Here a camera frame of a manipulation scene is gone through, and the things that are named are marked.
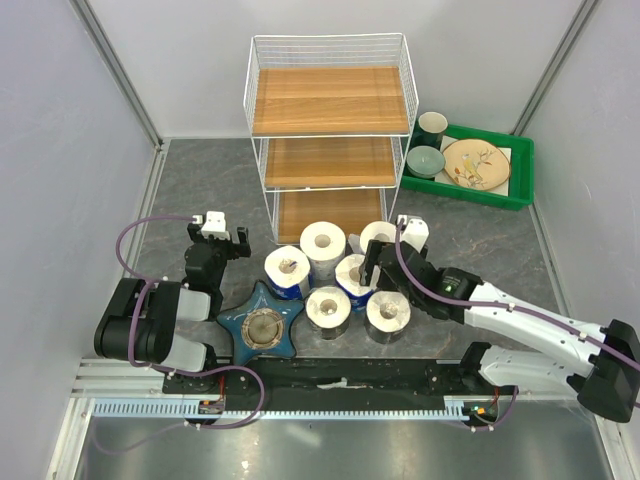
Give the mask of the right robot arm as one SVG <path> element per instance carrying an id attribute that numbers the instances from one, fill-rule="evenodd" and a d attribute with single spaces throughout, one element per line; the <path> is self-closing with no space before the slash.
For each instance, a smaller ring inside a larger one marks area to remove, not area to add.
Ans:
<path id="1" fill-rule="evenodd" d="M 360 269 L 364 285 L 401 293 L 430 317 L 492 331 L 534 349 L 545 360 L 532 366 L 509 361 L 491 346 L 470 347 L 458 368 L 467 392 L 494 386 L 523 387 L 554 379 L 575 392 L 581 406 L 617 423 L 638 408 L 639 336 L 613 319 L 579 321 L 517 299 L 459 268 L 436 268 L 406 241 L 371 240 Z"/>

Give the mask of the black paper roll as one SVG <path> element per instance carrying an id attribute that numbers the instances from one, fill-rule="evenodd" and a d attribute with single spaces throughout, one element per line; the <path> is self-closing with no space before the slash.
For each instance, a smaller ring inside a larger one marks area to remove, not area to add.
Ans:
<path id="1" fill-rule="evenodd" d="M 402 336 L 410 318 L 411 306 L 404 295 L 378 291 L 367 302 L 365 329 L 375 342 L 390 344 Z"/>
<path id="2" fill-rule="evenodd" d="M 324 286 L 310 293 L 305 303 L 305 313 L 311 328 L 323 340 L 335 340 L 349 326 L 351 303 L 341 288 Z"/>

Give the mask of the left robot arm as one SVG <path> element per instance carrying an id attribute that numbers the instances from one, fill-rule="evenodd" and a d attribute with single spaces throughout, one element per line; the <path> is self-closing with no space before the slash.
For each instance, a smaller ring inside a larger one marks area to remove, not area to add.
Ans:
<path id="1" fill-rule="evenodd" d="M 219 382 L 213 348 L 176 333 L 176 324 L 210 322 L 221 311 L 224 271 L 230 261 L 251 256 L 249 230 L 237 229 L 237 240 L 222 227 L 193 222 L 187 227 L 192 245 L 185 251 L 182 281 L 131 276 L 119 281 L 94 334 L 95 353 L 185 373 L 185 382 L 208 393 Z"/>

